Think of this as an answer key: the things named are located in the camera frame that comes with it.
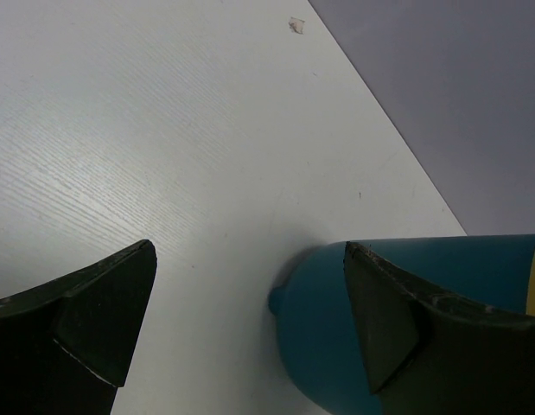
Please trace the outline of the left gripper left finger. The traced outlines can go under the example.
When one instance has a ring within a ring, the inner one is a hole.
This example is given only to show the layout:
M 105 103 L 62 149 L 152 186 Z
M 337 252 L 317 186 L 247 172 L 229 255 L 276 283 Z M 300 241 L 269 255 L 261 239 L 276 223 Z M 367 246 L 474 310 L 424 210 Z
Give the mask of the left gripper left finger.
M 0 414 L 108 414 L 131 366 L 156 276 L 143 239 L 0 299 Z

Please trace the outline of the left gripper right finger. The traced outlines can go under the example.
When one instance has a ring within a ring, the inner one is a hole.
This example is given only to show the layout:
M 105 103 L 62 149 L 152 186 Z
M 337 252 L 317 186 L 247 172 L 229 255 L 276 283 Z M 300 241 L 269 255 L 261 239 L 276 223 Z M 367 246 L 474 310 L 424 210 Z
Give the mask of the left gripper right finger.
M 385 414 L 535 414 L 535 310 L 478 303 L 349 242 L 344 276 Z

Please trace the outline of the teal bin with yellow rim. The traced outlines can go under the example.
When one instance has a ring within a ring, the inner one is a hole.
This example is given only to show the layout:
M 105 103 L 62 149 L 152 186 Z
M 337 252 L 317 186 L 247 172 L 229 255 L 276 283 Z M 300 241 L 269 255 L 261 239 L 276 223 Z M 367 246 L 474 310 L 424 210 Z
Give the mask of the teal bin with yellow rim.
M 364 239 L 314 250 L 271 291 L 268 306 L 289 377 L 332 414 L 385 414 L 368 389 L 347 293 L 349 242 L 478 303 L 535 310 L 535 234 Z

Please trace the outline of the small white paper scrap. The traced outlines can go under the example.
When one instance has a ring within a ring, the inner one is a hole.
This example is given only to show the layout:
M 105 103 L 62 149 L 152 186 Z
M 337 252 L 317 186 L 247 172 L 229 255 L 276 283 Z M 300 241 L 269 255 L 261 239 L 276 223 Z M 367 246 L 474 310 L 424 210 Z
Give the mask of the small white paper scrap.
M 289 27 L 293 33 L 302 35 L 305 21 L 299 18 L 291 17 L 289 19 Z

